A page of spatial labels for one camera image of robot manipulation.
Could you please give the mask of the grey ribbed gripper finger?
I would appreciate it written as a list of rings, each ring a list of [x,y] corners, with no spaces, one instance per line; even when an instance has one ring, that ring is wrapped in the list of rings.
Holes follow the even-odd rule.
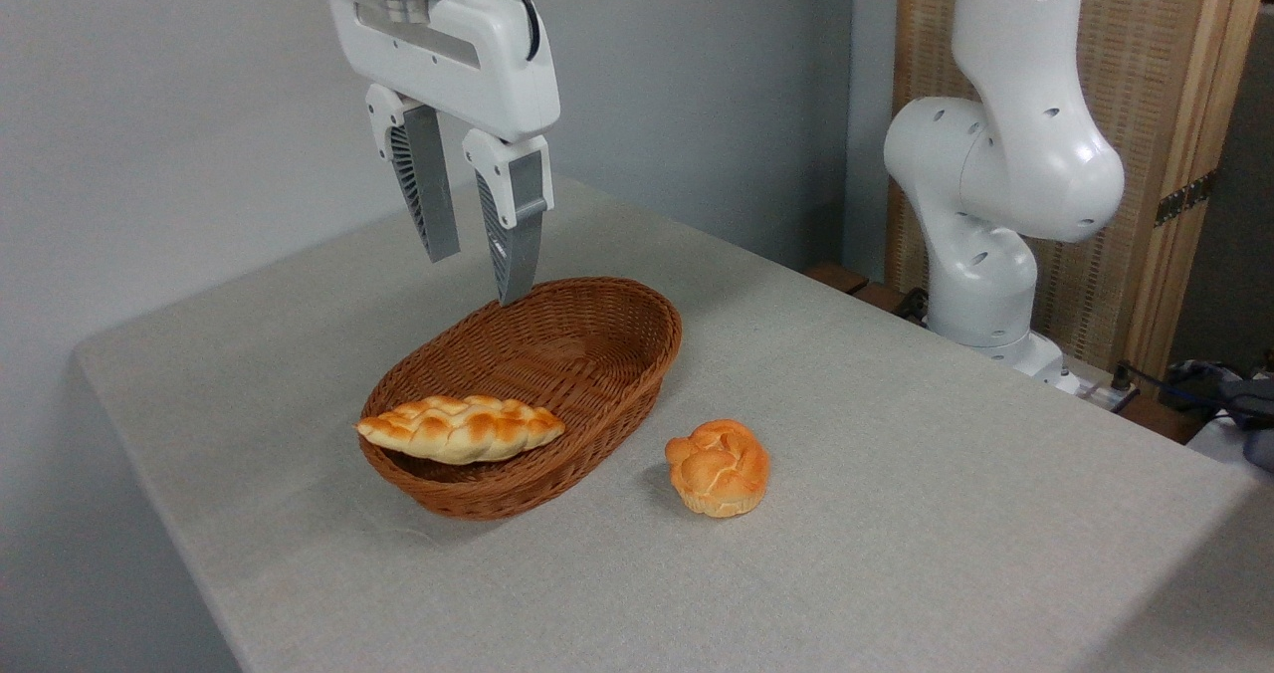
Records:
[[[462,147],[482,192],[498,301],[508,306],[535,283],[541,215],[554,206],[547,139],[505,143],[474,127]]]
[[[380,84],[364,93],[378,157],[394,170],[429,260],[460,251],[438,113]]]

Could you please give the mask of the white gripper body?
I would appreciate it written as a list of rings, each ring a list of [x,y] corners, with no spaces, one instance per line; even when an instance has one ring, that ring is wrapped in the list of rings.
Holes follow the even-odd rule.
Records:
[[[553,56],[535,59],[520,0],[437,0],[427,23],[392,23],[372,0],[327,0],[357,74],[506,141],[540,136],[561,117]]]

